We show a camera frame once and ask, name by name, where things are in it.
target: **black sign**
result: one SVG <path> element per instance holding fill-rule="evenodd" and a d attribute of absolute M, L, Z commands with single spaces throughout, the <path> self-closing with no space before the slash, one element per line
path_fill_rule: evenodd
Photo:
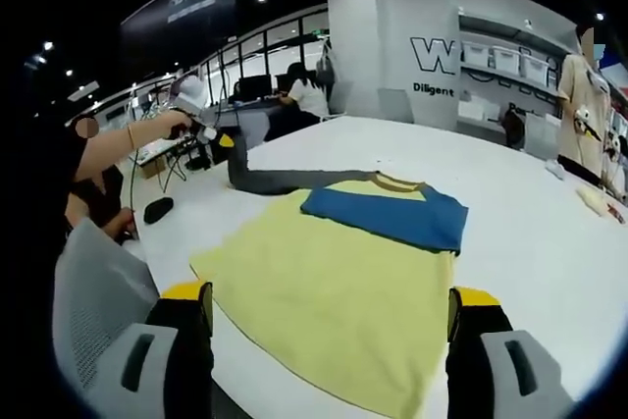
<path fill-rule="evenodd" d="M 199 63 L 236 31 L 236 0 L 152 0 L 122 22 L 129 79 Z"/>

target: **white wall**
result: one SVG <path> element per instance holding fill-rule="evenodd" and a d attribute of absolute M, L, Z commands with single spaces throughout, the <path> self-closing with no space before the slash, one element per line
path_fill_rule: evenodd
<path fill-rule="evenodd" d="M 378 88 L 404 90 L 416 123 L 455 129 L 461 80 L 458 9 L 510 25 L 525 26 L 557 41 L 574 45 L 575 25 L 555 12 L 529 0 L 328 0 L 330 31 L 338 57 L 341 81 L 352 82 L 347 113 L 383 118 Z M 423 47 L 423 70 L 410 38 L 418 44 L 451 46 L 441 63 Z M 414 83 L 428 83 L 453 96 L 430 95 L 414 90 Z"/>

